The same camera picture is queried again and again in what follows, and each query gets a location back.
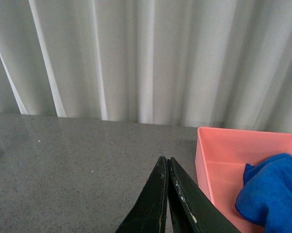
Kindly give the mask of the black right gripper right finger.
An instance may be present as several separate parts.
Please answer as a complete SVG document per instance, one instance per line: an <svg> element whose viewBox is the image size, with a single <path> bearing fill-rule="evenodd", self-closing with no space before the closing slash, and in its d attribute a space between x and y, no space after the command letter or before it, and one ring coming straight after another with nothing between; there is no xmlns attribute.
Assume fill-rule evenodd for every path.
<svg viewBox="0 0 292 233"><path fill-rule="evenodd" d="M238 233L175 158L168 160L170 214L175 233Z"/></svg>

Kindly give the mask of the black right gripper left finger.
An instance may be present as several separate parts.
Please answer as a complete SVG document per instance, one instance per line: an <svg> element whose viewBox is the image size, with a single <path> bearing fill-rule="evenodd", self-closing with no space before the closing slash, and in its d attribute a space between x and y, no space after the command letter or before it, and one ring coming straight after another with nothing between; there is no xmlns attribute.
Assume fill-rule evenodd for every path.
<svg viewBox="0 0 292 233"><path fill-rule="evenodd" d="M166 225L169 171L167 159L158 158L136 203L117 233L163 233Z"/></svg>

